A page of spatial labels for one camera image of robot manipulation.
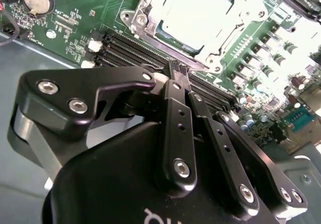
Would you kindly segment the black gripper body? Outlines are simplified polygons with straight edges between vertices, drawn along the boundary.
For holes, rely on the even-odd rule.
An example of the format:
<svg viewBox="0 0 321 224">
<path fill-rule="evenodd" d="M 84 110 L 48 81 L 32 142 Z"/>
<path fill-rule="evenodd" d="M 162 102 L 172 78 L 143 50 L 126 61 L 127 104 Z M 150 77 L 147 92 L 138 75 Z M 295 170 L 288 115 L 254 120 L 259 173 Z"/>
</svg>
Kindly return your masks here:
<svg viewBox="0 0 321 224">
<path fill-rule="evenodd" d="M 133 127 L 71 159 L 44 202 L 44 223 L 238 223 L 226 210 L 213 148 L 195 140 L 198 181 L 183 198 L 155 182 L 159 124 Z"/>
</svg>

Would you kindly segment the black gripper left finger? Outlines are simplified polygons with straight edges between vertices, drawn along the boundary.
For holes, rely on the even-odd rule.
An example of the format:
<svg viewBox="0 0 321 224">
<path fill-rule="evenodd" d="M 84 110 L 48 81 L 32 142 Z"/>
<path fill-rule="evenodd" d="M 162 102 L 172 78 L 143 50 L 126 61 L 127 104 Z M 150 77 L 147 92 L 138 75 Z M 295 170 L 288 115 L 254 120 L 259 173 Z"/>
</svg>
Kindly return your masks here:
<svg viewBox="0 0 321 224">
<path fill-rule="evenodd" d="M 112 143 L 145 143 L 147 125 L 156 124 L 156 183 L 164 191 L 192 191 L 197 184 L 187 69 L 167 63 L 159 73 L 145 68 L 102 67 L 29 71 L 20 77 L 10 143 L 55 179 L 62 166 L 86 150 L 90 130 L 134 116 L 144 121 L 113 133 Z"/>
</svg>

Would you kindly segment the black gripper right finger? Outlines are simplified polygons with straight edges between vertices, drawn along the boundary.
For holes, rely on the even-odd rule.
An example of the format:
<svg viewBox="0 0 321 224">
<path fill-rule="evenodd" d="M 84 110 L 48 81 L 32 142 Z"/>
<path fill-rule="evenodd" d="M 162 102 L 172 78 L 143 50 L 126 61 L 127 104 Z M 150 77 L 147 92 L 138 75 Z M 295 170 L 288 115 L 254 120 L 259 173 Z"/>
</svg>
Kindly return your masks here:
<svg viewBox="0 0 321 224">
<path fill-rule="evenodd" d="M 238 219 L 258 215 L 263 203 L 276 219 L 291 219 L 307 211 L 304 194 L 249 138 L 227 113 L 212 115 L 206 102 L 193 92 L 187 67 L 178 68 L 192 110 L 193 126 L 212 147 L 221 168 L 230 211 Z"/>
</svg>

